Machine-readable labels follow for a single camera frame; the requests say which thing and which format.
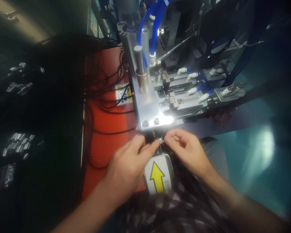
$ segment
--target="silver cylinder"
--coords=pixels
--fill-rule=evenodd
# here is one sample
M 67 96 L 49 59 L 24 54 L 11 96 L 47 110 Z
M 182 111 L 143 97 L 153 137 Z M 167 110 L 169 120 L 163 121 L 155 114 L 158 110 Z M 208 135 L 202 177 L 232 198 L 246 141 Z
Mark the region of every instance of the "silver cylinder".
M 146 68 L 144 68 L 144 71 L 145 71 L 144 74 L 139 74 L 136 70 L 137 81 L 140 88 L 140 92 L 142 94 L 146 94 L 149 92 L 148 71 Z
M 143 28 L 141 30 L 141 46 L 143 54 L 145 55 L 146 62 L 147 64 L 149 64 L 150 48 L 149 48 L 149 30 L 147 28 Z
M 135 59 L 137 70 L 136 73 L 143 75 L 145 73 L 144 66 L 143 66 L 143 49 L 142 46 L 137 45 L 134 47 Z

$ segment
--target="screw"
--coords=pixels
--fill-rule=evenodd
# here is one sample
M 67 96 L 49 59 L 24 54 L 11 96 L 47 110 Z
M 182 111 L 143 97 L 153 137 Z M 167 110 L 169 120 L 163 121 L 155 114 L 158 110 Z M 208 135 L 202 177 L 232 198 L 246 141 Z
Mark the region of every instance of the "screw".
M 146 128 L 149 126 L 149 121 L 145 120 L 143 123 L 142 123 L 142 127 L 143 128 Z
M 155 124 L 155 125 L 159 125 L 159 119 L 158 119 L 158 118 L 155 118 L 155 119 L 154 119 L 154 124 Z

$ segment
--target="metal rod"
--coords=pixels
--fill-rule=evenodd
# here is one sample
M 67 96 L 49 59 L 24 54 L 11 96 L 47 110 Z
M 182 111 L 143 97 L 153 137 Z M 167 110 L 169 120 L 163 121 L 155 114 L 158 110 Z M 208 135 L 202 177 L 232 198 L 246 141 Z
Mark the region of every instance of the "metal rod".
M 190 39 L 191 37 L 195 36 L 197 32 L 194 32 L 192 35 L 190 35 L 188 38 L 184 39 L 183 41 L 181 41 L 180 43 L 178 43 L 175 47 L 173 47 L 171 50 L 169 50 L 167 53 L 165 53 L 163 56 L 161 56 L 160 58 L 156 59 L 156 61 L 160 61 L 163 58 L 167 57 L 170 53 L 172 53 L 175 49 L 177 49 L 179 46 L 183 45 L 188 39 Z
M 143 66 L 143 50 L 142 46 L 137 45 L 134 47 L 134 53 L 136 58 L 136 64 L 137 64 L 137 72 L 138 74 L 144 74 L 144 66 Z

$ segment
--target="machine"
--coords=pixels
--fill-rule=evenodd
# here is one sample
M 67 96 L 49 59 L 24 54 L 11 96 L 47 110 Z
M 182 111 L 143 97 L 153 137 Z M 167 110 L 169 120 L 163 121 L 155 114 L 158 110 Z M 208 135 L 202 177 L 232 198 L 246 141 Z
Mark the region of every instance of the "machine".
M 120 6 L 133 6 L 130 2 Z M 231 54 L 244 47 L 229 21 L 239 6 L 225 0 L 143 1 L 138 9 L 129 8 L 132 15 L 139 10 L 140 20 L 117 23 L 139 131 L 181 124 L 245 95 L 244 82 L 226 84 Z

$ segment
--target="orange surface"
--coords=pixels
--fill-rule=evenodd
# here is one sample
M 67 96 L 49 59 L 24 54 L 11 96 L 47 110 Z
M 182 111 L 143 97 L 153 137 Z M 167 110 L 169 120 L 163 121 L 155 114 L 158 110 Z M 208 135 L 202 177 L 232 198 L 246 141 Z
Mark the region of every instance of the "orange surface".
M 95 58 L 100 59 L 100 69 L 102 70 L 99 73 L 99 79 L 105 79 L 106 76 L 109 76 L 116 72 L 120 62 L 120 48 L 112 48 L 108 50 L 103 50 L 100 54 L 96 54 L 96 57 L 89 57 L 87 62 L 87 71 L 90 73 L 93 69 L 91 64 L 95 63 Z M 122 75 L 126 74 L 127 64 L 122 68 Z M 116 80 L 117 75 L 109 79 L 109 83 L 112 83 Z M 119 84 L 128 83 L 128 75 L 125 75 L 124 80 Z M 104 99 L 116 99 L 115 91 L 108 92 L 105 94 Z M 128 114 L 109 114 L 101 111 L 92 100 L 86 100 L 87 103 L 93 110 L 94 114 L 94 128 L 98 131 L 113 133 L 119 131 L 125 131 L 130 128 L 136 127 L 136 117 L 134 113 Z M 113 112 L 126 112 L 134 109 L 133 103 L 126 105 L 117 106 L 113 109 L 108 109 L 108 111 Z M 114 152 L 121 146 L 125 145 L 129 140 L 131 140 L 134 135 L 137 133 L 136 130 L 129 131 L 127 133 L 117 134 L 117 135 L 102 135 L 102 134 L 93 134 L 92 139 L 92 148 L 91 156 L 94 158 L 91 159 L 91 163 L 96 167 L 103 167 L 109 164 Z M 86 172 L 83 185 L 82 199 L 85 199 L 91 191 L 96 187 L 96 185 L 104 178 L 107 169 L 95 170 L 86 161 Z M 139 184 L 137 191 L 145 190 L 145 183 L 142 182 Z

